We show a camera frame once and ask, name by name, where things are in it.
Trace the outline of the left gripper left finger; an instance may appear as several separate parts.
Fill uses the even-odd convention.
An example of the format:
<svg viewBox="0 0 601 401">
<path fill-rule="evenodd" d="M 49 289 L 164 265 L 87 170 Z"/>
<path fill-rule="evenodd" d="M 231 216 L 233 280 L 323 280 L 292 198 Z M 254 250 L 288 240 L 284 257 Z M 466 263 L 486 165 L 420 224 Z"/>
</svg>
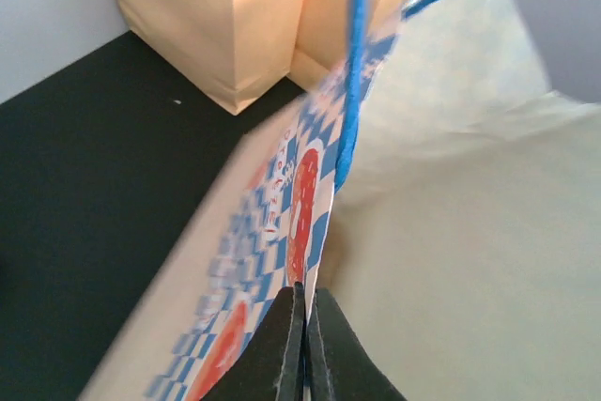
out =
<svg viewBox="0 0 601 401">
<path fill-rule="evenodd" d="M 236 363 L 205 400 L 301 400 L 305 298 L 302 283 L 282 288 Z"/>
</svg>

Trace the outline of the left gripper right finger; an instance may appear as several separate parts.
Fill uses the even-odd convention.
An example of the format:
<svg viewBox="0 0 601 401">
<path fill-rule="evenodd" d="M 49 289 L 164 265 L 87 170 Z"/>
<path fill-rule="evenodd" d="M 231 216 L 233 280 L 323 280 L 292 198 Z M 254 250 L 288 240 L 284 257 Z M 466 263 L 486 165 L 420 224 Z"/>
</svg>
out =
<svg viewBox="0 0 601 401">
<path fill-rule="evenodd" d="M 369 358 L 326 288 L 316 291 L 307 326 L 307 375 L 313 400 L 406 400 Z"/>
</svg>

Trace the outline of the blue checkered paper bag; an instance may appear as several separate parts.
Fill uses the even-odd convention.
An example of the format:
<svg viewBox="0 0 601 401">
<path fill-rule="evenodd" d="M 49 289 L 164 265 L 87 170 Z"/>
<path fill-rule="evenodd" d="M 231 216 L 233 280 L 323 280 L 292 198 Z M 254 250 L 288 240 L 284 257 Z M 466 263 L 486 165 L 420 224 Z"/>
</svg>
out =
<svg viewBox="0 0 601 401">
<path fill-rule="evenodd" d="M 326 288 L 411 400 L 600 396 L 600 107 L 514 0 L 407 0 L 247 135 L 84 400 L 197 400 Z"/>
</svg>

